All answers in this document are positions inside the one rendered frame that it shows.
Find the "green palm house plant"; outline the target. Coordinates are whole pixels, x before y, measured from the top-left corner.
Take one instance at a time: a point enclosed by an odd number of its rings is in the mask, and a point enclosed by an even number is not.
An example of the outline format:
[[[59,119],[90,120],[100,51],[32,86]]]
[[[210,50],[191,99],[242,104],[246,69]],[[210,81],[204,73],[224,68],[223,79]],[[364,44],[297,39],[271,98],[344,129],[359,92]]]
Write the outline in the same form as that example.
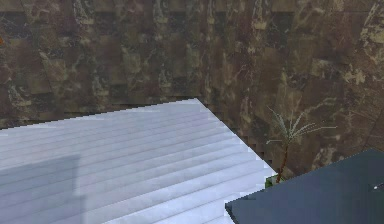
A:
[[[288,160],[288,150],[290,145],[300,136],[316,132],[319,130],[324,129],[336,129],[336,126],[319,126],[317,127],[315,123],[309,123],[306,125],[303,125],[301,127],[298,126],[298,124],[301,121],[301,118],[304,115],[304,112],[302,112],[299,117],[296,119],[296,121],[293,121],[293,119],[290,119],[289,125],[285,124],[284,118],[281,114],[274,111],[272,108],[269,108],[269,110],[273,114],[273,122],[276,125],[276,127],[280,130],[280,134],[282,136],[281,139],[269,139],[266,144],[270,144],[272,142],[280,142],[283,146],[284,150],[284,156],[283,160],[281,162],[281,165],[278,169],[278,172],[274,176],[270,176],[266,178],[265,187],[272,187],[275,186],[281,182],[284,181],[282,174],[284,172],[284,168],[286,167],[287,160]]]

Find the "dark blue-grey table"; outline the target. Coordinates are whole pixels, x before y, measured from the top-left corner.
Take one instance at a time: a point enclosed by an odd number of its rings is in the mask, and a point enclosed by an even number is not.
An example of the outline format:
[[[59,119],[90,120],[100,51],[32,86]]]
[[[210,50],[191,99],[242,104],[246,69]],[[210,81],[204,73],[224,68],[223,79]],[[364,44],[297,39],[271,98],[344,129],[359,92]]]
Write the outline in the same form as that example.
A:
[[[344,160],[225,204],[235,224],[384,224],[384,152]]]

